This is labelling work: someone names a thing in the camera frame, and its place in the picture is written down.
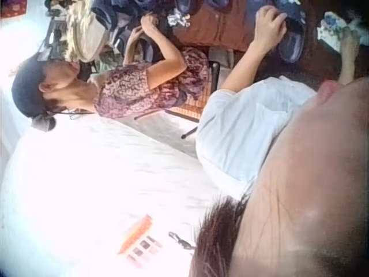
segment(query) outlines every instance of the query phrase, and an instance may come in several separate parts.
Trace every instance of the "man's ear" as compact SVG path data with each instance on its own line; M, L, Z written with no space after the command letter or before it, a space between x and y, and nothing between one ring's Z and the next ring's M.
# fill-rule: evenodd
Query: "man's ear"
M39 84L39 90L43 93L50 92L55 87L54 84L42 82Z
M337 81L325 81L318 90L318 105L324 104L342 85Z

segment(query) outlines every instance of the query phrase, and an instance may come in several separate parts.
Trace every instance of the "white shirt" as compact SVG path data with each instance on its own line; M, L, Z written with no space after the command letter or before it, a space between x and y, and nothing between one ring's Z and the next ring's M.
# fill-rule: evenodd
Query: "white shirt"
M285 77L268 78L238 93L221 89L201 115L196 152L204 170L226 194L250 194L273 139L296 110L315 95Z

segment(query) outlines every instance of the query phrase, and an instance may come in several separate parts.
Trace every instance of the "man's hand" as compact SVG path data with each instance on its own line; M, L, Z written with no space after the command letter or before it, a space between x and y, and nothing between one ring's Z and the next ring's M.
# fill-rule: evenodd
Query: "man's hand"
M342 30L341 56L342 63L354 65L359 53L360 38L357 32L351 31L349 27Z
M256 14L254 44L261 54L268 53L277 46L286 34L286 13L279 14L274 6L264 6Z

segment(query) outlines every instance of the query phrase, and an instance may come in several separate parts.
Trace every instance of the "man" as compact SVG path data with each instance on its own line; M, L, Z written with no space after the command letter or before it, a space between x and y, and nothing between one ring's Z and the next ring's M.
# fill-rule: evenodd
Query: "man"
M205 217L190 276L369 276L369 78L353 81L358 37L345 29L340 79L317 93L286 78L252 84L285 16L260 9L254 41L204 109L199 159L238 201Z

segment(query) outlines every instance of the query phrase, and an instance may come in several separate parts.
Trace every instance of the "chair leg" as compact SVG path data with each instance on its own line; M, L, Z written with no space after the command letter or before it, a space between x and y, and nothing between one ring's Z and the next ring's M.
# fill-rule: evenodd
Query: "chair leg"
M195 133L197 131L197 127L192 129L191 131L188 131L187 133L181 135L181 139L184 140L186 137L191 136L193 133Z
M140 114L140 115L134 117L133 120L138 120L138 119L143 118L143 117L148 117L149 115L152 115L154 113L157 113L158 111L160 111L160 110L153 110L153 111L149 111L149 112L147 112L145 114Z

